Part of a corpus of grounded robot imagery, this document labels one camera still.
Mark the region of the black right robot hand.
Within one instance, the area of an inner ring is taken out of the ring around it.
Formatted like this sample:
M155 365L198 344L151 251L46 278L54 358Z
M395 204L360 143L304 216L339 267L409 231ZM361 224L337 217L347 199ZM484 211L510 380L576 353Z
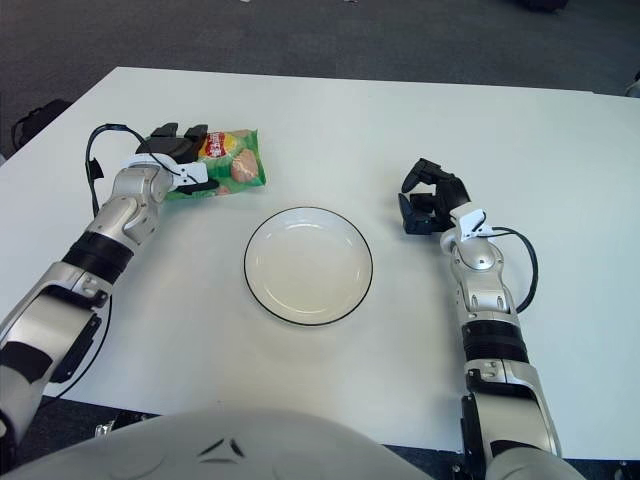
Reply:
M469 203L470 197L456 175L420 158L405 177L398 200L404 231L431 235L453 228L450 212Z

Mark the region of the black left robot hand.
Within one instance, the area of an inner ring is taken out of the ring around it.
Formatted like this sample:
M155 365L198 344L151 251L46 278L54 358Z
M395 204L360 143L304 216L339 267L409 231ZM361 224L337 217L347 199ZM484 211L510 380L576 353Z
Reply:
M199 152L208 135L207 124L188 128L177 134L177 123L156 128L137 148L136 160L159 166L172 176L172 191L192 195L216 190L220 183L209 176Z

